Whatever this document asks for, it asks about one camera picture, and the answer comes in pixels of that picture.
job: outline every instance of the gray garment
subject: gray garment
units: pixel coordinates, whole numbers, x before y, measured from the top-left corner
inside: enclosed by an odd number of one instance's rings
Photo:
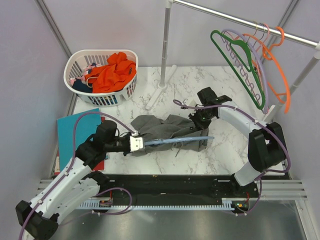
[[[208,136],[209,132],[208,128],[197,130],[190,119],[177,115],[169,115],[166,120],[154,115],[140,115],[131,122],[131,125],[139,131],[145,142],[156,139]],[[207,147],[207,140],[146,146],[141,151],[133,152],[132,155],[142,156],[155,151],[166,151],[172,147],[199,152]]]

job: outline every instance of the white laundry basket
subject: white laundry basket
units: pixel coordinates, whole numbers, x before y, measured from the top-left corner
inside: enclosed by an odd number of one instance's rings
[[[86,93],[77,91],[70,85],[70,78],[80,77],[83,70],[90,64],[96,63],[107,65],[107,59],[114,53],[123,52],[128,60],[135,62],[135,69],[138,71],[138,56],[130,50],[81,50],[74,53],[64,68],[64,84],[72,92],[76,93],[83,101],[99,107],[112,107],[120,105],[129,100],[135,92],[137,85],[137,74],[120,91],[109,93]]]

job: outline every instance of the gray floor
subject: gray floor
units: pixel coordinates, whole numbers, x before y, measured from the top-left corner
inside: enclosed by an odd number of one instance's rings
[[[83,210],[75,210],[66,221]],[[86,215],[58,229],[51,240],[305,240],[294,202],[259,202],[248,216],[221,211],[136,210],[118,216]]]

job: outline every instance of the white marble tabletop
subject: white marble tabletop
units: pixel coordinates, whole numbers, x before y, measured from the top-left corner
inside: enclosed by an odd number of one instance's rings
[[[151,110],[146,110],[145,105],[159,82],[160,69],[160,67],[140,67],[137,71],[137,85],[132,98],[119,106],[101,107],[101,112],[118,118],[132,129],[130,123],[139,115],[155,115],[164,120],[170,114],[188,118],[188,110],[180,109],[173,103],[173,99],[180,101],[190,97],[198,99],[198,91],[211,87],[218,96],[229,96],[240,108],[256,118],[262,119],[264,116],[255,107],[229,66],[178,67],[168,83],[167,90]],[[96,106],[78,98],[74,113],[94,108]],[[118,128],[120,133],[125,131],[122,126],[118,125]],[[178,149],[172,148],[139,157],[110,153],[110,159],[104,164],[104,172],[106,174],[226,175],[238,171],[248,161],[248,141],[229,123],[221,119],[212,120],[209,136],[213,136],[214,139],[209,140],[207,148],[200,152],[180,150],[177,154]],[[279,164],[274,169],[283,170],[283,166]]]

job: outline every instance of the orange clothing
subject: orange clothing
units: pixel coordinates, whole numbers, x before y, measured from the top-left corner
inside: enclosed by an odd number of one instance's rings
[[[85,75],[85,80],[92,84],[92,93],[112,93],[122,90],[136,75],[136,63],[127,59],[124,52],[112,54],[107,59],[108,65],[92,69]]]

